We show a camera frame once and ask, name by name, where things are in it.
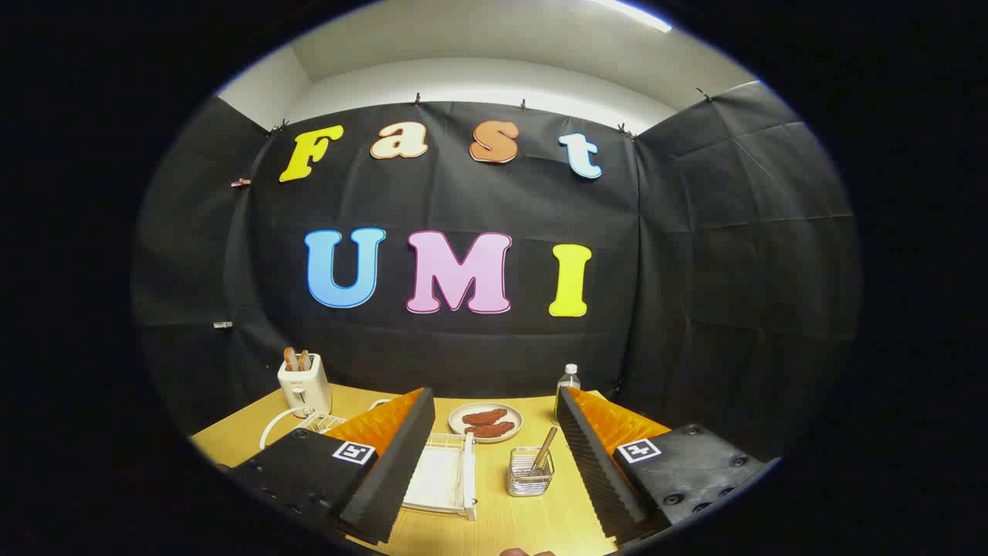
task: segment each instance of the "white plate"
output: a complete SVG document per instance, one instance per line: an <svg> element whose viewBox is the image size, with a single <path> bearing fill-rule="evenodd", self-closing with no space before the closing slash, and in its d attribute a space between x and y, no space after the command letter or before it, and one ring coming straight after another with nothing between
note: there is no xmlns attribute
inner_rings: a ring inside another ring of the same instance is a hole
<svg viewBox="0 0 988 556"><path fill-rule="evenodd" d="M466 434L466 428L470 425L463 422L463 416L479 414L481 412L489 412L491 410L508 410L508 414L497 419L495 424L509 420L515 424L515 427L500 436L495 436L494 438L476 437L477 442L480 442L481 444L492 444L494 442L507 440L515 434L518 434L518 431L522 428L522 423L525 422L525 420L522 419L522 414L518 413L518 410L510 406L505 406L504 404L493 404L489 402L477 402L476 404L467 404L456 408L450 414L450 428L453 429L456 434Z"/></svg>

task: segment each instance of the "letter m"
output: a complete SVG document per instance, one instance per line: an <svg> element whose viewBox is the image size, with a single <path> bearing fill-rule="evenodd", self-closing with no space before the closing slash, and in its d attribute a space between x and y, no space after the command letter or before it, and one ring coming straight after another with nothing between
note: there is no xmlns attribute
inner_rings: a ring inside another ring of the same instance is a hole
<svg viewBox="0 0 988 556"><path fill-rule="evenodd" d="M482 233L470 246L463 262L442 232L414 232L408 243L415 247L415 295L408 300L412 313L435 313L440 301L433 295L439 286L450 309L456 311L473 284L466 306L474 313L504 313L511 302L504 295L504 257L511 238L503 233Z"/></svg>

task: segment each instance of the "white dish rack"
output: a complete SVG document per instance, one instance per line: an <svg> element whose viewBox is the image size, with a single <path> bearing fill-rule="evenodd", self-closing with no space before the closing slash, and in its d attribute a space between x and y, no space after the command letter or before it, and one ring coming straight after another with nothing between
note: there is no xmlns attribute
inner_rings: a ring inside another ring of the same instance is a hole
<svg viewBox="0 0 988 556"><path fill-rule="evenodd" d="M295 428L324 434L346 422L342 417L312 414ZM433 432L419 456L402 506L414 510L438 511L477 519L477 460L473 433L445 434Z"/></svg>

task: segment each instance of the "sausage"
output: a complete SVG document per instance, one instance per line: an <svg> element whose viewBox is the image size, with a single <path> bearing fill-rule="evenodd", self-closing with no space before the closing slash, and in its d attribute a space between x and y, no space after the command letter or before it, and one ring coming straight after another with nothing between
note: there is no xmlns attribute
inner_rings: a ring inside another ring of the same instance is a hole
<svg viewBox="0 0 988 556"><path fill-rule="evenodd" d="M497 424L482 424L480 426L468 426L466 432L472 432L477 438L496 438L505 432L515 428L515 424L509 420L501 421Z"/></svg>
<svg viewBox="0 0 988 556"><path fill-rule="evenodd" d="M468 416L463 416L463 422L465 422L466 424L473 424L477 426L481 426L483 424L494 424L495 422L497 422L497 419L507 414L508 414L508 410L502 408L499 410L491 410L489 412L482 412L479 414L470 414Z"/></svg>

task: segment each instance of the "plastic bottle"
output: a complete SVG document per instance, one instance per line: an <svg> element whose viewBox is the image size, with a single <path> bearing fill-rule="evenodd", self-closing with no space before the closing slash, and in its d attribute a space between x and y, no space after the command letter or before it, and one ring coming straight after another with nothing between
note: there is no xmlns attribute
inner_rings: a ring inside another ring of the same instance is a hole
<svg viewBox="0 0 988 556"><path fill-rule="evenodd" d="M556 383L556 400L552 406L552 420L555 422L559 422L559 390L564 386L580 388L580 377L576 376L576 365L573 363L566 365L566 374L562 375L562 378Z"/></svg>

